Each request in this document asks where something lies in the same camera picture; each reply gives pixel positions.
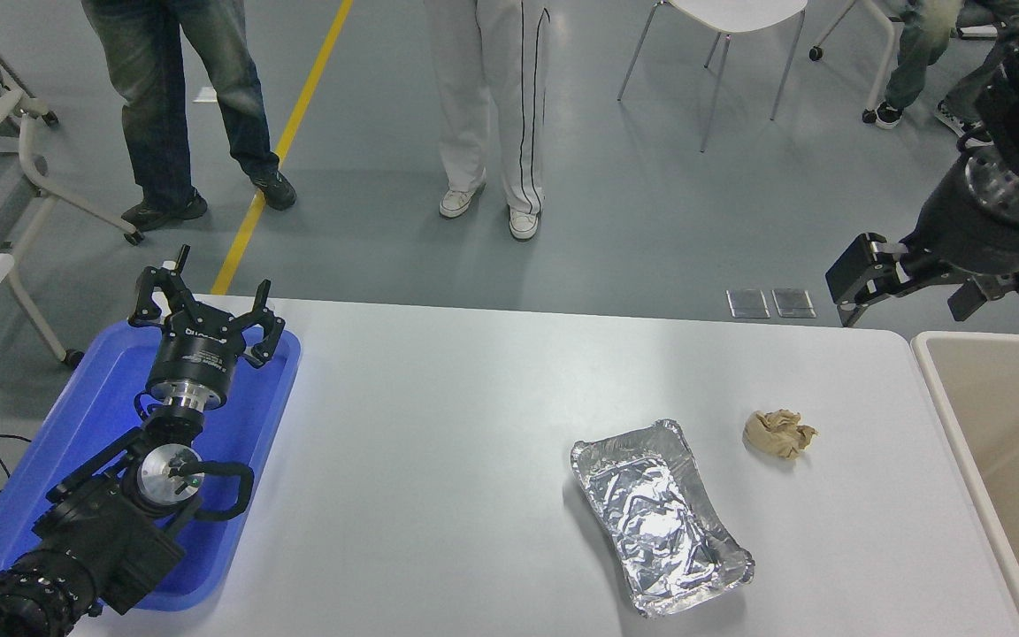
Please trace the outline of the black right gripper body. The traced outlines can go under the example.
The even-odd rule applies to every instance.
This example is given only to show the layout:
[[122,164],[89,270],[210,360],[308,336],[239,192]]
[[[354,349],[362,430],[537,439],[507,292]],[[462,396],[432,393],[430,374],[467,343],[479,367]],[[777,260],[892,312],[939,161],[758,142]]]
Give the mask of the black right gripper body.
[[1019,178],[971,182],[946,176],[903,245],[975,274],[1019,271]]

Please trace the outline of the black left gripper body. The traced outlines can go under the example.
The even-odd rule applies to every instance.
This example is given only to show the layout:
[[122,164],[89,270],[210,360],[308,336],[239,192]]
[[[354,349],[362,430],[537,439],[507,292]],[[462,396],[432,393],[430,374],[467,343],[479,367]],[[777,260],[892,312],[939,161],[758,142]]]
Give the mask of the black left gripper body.
[[229,395],[237,360],[244,351],[240,332],[204,334],[185,321],[166,321],[162,340],[147,378],[147,391],[165,395],[165,388],[190,380],[208,388],[212,395]]

